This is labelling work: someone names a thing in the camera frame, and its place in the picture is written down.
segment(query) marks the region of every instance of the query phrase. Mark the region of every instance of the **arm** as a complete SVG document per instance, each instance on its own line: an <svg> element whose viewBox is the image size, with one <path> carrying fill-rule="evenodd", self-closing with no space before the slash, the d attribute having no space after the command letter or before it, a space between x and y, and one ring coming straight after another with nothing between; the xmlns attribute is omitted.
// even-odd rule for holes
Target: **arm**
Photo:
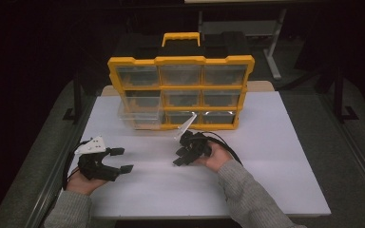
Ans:
<svg viewBox="0 0 365 228"><path fill-rule="evenodd" d="M210 142L212 155L197 162L218 173L230 216L241 227L304 227L295 225L266 190L220 145Z"/></svg>
<svg viewBox="0 0 365 228"><path fill-rule="evenodd" d="M69 178L67 190L62 192L44 226L88 227L90 222L90 194L106 183L106 180L88 180L79 171Z"/></svg>

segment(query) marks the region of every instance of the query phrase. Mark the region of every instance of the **yellow organizer box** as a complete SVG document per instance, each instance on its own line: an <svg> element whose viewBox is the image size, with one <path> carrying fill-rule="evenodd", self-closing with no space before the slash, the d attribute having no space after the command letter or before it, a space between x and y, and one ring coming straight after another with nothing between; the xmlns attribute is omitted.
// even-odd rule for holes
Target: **yellow organizer box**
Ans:
<svg viewBox="0 0 365 228"><path fill-rule="evenodd" d="M255 60L241 32L127 34L108 61L122 98L119 118L135 129L236 129Z"/></svg>

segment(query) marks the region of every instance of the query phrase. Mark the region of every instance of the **white plastic part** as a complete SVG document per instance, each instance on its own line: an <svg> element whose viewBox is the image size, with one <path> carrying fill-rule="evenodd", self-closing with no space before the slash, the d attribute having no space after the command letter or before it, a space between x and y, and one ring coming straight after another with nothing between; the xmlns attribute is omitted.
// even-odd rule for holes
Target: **white plastic part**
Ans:
<svg viewBox="0 0 365 228"><path fill-rule="evenodd" d="M83 144L81 146L79 146L79 148L77 148L75 150L75 154L93 154L93 153L100 153L100 152L105 152L106 151L106 146L105 146L105 141L103 140L103 138L101 136L98 136L94 139L92 139L90 142Z"/></svg>
<svg viewBox="0 0 365 228"><path fill-rule="evenodd" d="M192 112L192 117L178 127L177 135L174 136L174 140L178 140L180 138L180 136L186 131L186 129L188 129L188 127L194 122L195 118L197 118L197 114L195 112Z"/></svg>

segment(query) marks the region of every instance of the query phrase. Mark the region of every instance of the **black cable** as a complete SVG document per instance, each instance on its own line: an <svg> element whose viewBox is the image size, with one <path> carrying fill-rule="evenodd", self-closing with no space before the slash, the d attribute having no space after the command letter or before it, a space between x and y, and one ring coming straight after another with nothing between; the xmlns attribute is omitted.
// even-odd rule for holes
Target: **black cable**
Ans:
<svg viewBox="0 0 365 228"><path fill-rule="evenodd" d="M75 150L77 150L79 148L79 146L86 144L86 143L88 143L88 141L79 142L67 154L67 159L64 164L64 170L62 172L62 189L64 191L67 189L67 179L68 179L67 171L69 171L70 165L73 161L73 157L75 156Z"/></svg>
<svg viewBox="0 0 365 228"><path fill-rule="evenodd" d="M213 134L213 135L215 135L215 136L217 136L219 139L221 139L223 142L224 142L224 144L227 144L227 142L224 140L224 139L222 139L221 138L221 136L219 136L218 134L216 134L215 132L212 132L212 131L203 131L203 132L201 132L202 134L203 133L205 133L205 134L207 134L207 133L209 133L209 134Z"/></svg>
<svg viewBox="0 0 365 228"><path fill-rule="evenodd" d="M79 167L77 167L75 170L72 171L72 173L69 175L69 177L67 177L67 180L69 181L70 177L72 177L73 174L75 174L78 171L79 171Z"/></svg>

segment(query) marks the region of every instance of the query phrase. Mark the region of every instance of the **gray sleeve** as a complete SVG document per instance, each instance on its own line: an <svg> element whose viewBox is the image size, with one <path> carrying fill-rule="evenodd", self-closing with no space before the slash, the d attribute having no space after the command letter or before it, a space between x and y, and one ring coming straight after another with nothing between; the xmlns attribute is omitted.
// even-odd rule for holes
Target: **gray sleeve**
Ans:
<svg viewBox="0 0 365 228"><path fill-rule="evenodd" d="M228 161L218 172L230 216L241 227L305 227L295 225L266 190L237 161Z"/></svg>
<svg viewBox="0 0 365 228"><path fill-rule="evenodd" d="M47 217L44 227L86 228L90 221L91 199L88 196L64 191Z"/></svg>

